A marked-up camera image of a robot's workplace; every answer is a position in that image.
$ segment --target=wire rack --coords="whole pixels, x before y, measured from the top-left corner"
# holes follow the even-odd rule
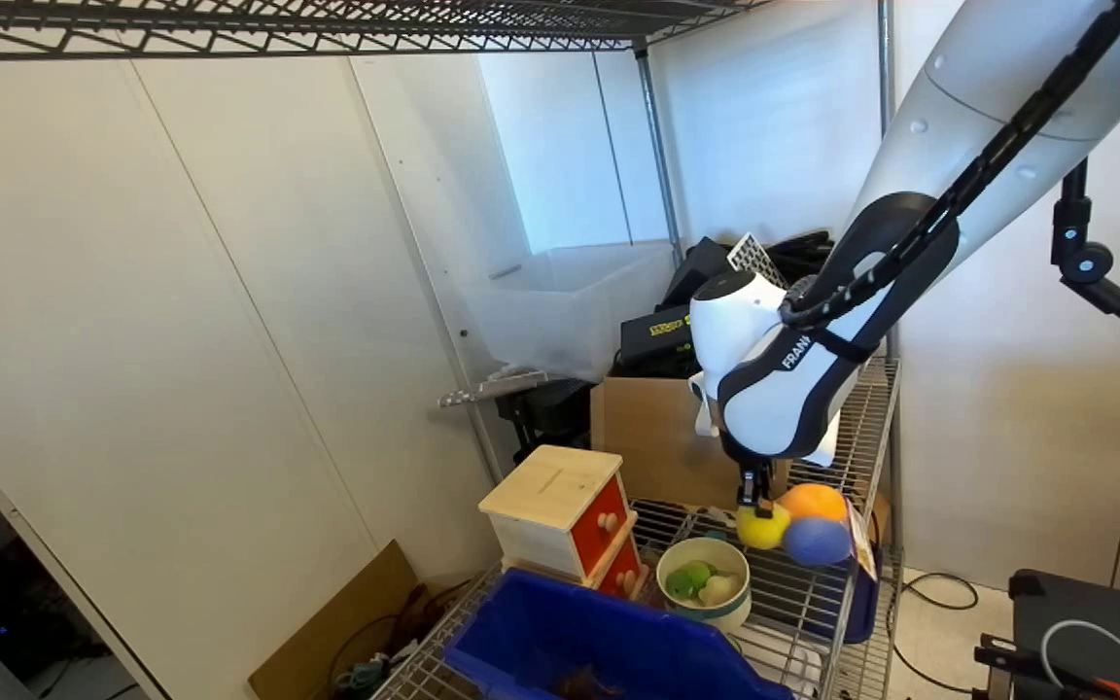
[[[0,0],[0,58],[638,49],[765,0]]]
[[[841,459],[832,471],[793,467],[785,481],[832,481],[863,513],[879,493],[879,473],[888,464],[888,434],[894,416],[894,384],[881,370],[871,370],[841,421]],[[728,513],[689,508],[671,503],[632,503],[638,526],[632,542],[641,559],[657,559],[671,542],[684,537],[732,537]],[[793,696],[888,696],[890,642],[888,613],[890,595],[875,603],[875,630],[867,642],[846,647],[846,618],[857,608],[861,574],[857,569],[800,569],[779,554],[748,554],[749,559],[749,622],[732,635],[743,657],[772,683],[791,683]],[[398,668],[398,675],[376,691],[376,700],[470,700],[478,696],[457,672],[444,664],[444,648],[473,618],[478,603],[488,595],[495,574],[486,574]]]

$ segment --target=blue bin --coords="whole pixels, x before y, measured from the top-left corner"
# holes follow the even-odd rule
[[[616,700],[791,700],[722,635],[693,618],[505,573],[448,664],[488,700],[556,700],[599,682]]]

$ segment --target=blue ball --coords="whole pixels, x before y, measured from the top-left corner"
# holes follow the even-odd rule
[[[857,554],[857,545],[846,537],[846,526],[800,519],[785,532],[785,554],[806,569],[837,569]]]

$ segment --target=cardboard box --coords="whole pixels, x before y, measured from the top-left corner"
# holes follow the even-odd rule
[[[736,507],[737,467],[693,430],[697,410],[682,376],[608,376],[592,393],[592,446],[622,454],[628,503]]]

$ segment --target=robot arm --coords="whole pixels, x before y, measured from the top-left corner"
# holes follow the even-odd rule
[[[1038,201],[1116,119],[1120,0],[969,0],[955,13],[826,270],[780,309],[748,313],[756,279],[693,305],[719,434],[748,473],[743,507],[768,459],[818,446],[857,370],[914,301]],[[704,344],[698,318],[722,318],[728,305],[756,336],[719,348],[709,367],[704,348],[714,344]]]

